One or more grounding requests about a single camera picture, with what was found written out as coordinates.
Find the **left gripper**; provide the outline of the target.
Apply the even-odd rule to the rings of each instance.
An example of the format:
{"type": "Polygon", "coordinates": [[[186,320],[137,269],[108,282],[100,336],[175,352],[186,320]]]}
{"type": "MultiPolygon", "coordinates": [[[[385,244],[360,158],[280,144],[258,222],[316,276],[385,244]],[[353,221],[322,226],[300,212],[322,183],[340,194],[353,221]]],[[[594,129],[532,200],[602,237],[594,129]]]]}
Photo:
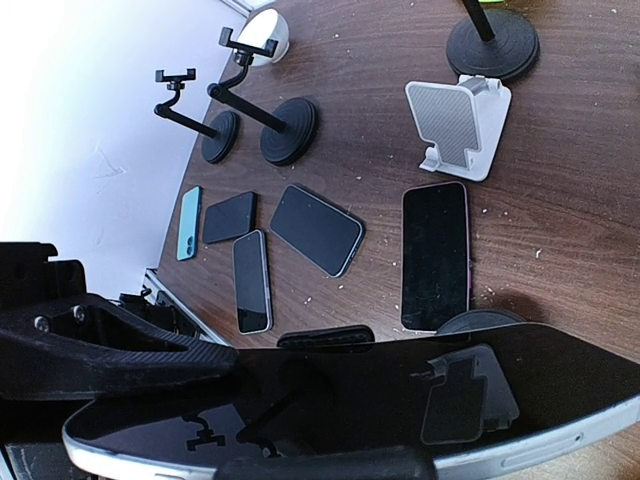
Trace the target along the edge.
{"type": "Polygon", "coordinates": [[[85,400],[222,378],[232,347],[154,326],[86,294],[79,260],[50,243],[1,243],[1,397],[85,400]]]}

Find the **white phone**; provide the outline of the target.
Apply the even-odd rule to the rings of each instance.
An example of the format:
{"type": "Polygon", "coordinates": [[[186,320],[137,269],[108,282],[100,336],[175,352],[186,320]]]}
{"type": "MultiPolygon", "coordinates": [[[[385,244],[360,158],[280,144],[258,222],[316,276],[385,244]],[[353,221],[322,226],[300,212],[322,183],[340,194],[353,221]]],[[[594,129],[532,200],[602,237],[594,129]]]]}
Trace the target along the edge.
{"type": "Polygon", "coordinates": [[[233,280],[238,330],[242,335],[273,326],[265,234],[254,230],[232,246],[233,280]]]}

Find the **teal phone front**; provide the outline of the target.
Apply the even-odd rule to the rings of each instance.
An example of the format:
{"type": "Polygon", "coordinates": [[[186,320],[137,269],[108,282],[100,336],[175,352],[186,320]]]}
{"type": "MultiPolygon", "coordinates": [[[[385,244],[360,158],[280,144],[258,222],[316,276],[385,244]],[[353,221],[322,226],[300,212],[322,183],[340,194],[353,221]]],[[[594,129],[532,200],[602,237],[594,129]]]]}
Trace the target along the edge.
{"type": "Polygon", "coordinates": [[[185,261],[197,253],[202,188],[196,186],[184,193],[178,227],[176,259],[185,261]]]}

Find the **teal phone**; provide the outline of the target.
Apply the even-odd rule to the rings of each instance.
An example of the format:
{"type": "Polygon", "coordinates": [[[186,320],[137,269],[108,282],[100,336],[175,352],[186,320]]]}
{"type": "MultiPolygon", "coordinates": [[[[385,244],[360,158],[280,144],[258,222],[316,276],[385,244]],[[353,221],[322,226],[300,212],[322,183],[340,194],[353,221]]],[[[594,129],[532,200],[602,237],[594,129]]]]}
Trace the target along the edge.
{"type": "Polygon", "coordinates": [[[202,188],[196,186],[184,193],[178,227],[176,259],[185,261],[197,253],[202,188]]]}
{"type": "Polygon", "coordinates": [[[332,278],[346,272],[365,235],[360,219],[297,184],[285,187],[269,227],[332,278]]]}

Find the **black phone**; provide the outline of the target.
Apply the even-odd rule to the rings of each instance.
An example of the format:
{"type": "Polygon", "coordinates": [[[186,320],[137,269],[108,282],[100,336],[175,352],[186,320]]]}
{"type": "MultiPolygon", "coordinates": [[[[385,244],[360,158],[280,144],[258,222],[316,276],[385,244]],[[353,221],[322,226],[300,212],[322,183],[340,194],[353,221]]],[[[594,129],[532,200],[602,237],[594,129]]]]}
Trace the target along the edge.
{"type": "Polygon", "coordinates": [[[348,347],[246,349],[205,386],[94,401],[63,426],[110,479],[486,479],[639,419],[639,366],[519,323],[348,347]]]}
{"type": "Polygon", "coordinates": [[[205,211],[202,242],[235,240],[255,228],[258,195],[247,191],[209,206],[205,211]]]}

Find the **black phone stand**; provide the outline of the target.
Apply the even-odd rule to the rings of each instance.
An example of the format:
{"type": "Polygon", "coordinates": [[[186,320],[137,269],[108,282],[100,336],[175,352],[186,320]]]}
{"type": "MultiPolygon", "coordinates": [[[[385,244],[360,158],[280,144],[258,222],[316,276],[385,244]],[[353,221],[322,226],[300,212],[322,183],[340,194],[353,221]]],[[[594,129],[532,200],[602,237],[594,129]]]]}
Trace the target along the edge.
{"type": "Polygon", "coordinates": [[[263,125],[260,151],[263,158],[274,166],[294,164],[309,149],[318,130],[319,114],[316,106],[303,97],[295,97],[281,103],[272,113],[243,99],[231,91],[244,81],[255,55],[272,59],[278,41],[268,38],[262,48],[231,40],[233,29],[223,27],[219,37],[222,47],[236,51],[234,61],[241,71],[222,83],[207,87],[208,95],[219,103],[228,105],[263,125]]]}
{"type": "Polygon", "coordinates": [[[204,137],[201,145],[203,159],[209,164],[217,164],[227,157],[237,140],[240,117],[233,111],[223,111],[209,124],[204,124],[174,111],[173,106],[180,100],[185,83],[195,79],[195,68],[189,68],[182,75],[166,75],[163,70],[156,70],[155,82],[165,84],[167,90],[173,92],[174,96],[166,102],[157,104],[154,107],[154,113],[202,135],[204,137]]]}

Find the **pink phone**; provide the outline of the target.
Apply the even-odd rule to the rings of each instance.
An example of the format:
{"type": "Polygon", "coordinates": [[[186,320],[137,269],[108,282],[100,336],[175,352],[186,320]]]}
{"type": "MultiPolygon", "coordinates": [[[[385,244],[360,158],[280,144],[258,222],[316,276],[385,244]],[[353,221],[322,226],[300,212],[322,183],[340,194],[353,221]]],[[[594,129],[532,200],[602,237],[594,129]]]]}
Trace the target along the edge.
{"type": "Polygon", "coordinates": [[[402,199],[400,321],[435,332],[469,310],[467,189],[458,181],[406,191],[402,199]]]}

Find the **white folding phone stand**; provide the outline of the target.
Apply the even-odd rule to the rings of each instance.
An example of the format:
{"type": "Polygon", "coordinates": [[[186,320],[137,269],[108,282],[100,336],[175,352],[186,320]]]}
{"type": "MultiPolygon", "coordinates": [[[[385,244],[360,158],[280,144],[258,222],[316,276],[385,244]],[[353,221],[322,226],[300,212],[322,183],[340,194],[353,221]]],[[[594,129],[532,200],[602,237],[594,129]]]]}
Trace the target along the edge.
{"type": "Polygon", "coordinates": [[[404,92],[420,139],[419,168],[473,182],[491,170],[512,101],[501,80],[460,75],[458,83],[410,81],[404,92]]]}

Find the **white bowl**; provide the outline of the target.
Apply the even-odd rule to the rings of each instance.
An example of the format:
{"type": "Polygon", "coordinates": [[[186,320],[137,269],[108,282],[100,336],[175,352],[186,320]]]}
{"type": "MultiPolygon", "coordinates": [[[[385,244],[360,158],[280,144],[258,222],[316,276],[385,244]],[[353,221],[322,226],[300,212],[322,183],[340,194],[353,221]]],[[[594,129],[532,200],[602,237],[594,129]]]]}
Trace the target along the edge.
{"type": "Polygon", "coordinates": [[[237,41],[242,44],[266,48],[268,40],[275,40],[277,47],[272,58],[255,55],[253,67],[265,67],[278,63],[287,54],[290,47],[289,26],[284,16],[276,9],[262,10],[255,15],[243,28],[237,41]]]}

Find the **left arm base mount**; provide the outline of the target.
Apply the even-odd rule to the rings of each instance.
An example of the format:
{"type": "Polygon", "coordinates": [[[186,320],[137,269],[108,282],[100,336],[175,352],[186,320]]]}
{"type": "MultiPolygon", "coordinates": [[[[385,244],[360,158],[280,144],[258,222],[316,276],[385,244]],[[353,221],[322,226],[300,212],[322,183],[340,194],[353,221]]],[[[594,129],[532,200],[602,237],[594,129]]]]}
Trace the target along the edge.
{"type": "Polygon", "coordinates": [[[121,293],[116,304],[163,330],[224,346],[229,345],[164,290],[143,287],[138,294],[121,293]]]}

